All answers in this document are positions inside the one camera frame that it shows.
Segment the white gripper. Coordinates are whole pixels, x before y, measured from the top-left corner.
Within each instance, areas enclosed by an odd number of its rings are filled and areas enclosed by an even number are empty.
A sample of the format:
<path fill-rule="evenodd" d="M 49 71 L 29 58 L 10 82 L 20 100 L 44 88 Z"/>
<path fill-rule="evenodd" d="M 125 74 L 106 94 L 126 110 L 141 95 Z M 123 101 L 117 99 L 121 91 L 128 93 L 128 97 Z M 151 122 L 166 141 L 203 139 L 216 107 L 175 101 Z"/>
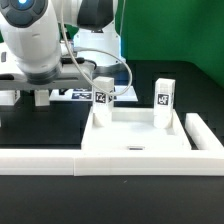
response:
<path fill-rule="evenodd" d="M 17 66 L 7 45 L 0 43 L 0 90 L 52 90 L 89 86 L 74 64 L 61 64 L 48 73 L 25 74 Z"/>

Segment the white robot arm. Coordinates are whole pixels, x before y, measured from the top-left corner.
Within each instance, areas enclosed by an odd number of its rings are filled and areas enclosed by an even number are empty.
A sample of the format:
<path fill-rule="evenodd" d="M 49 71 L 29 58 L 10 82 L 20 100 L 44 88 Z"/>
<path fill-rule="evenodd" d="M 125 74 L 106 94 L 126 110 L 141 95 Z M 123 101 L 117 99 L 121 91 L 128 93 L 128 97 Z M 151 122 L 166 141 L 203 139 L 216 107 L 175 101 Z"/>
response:
<path fill-rule="evenodd" d="M 0 0 L 0 91 L 85 87 L 124 68 L 118 0 Z"/>

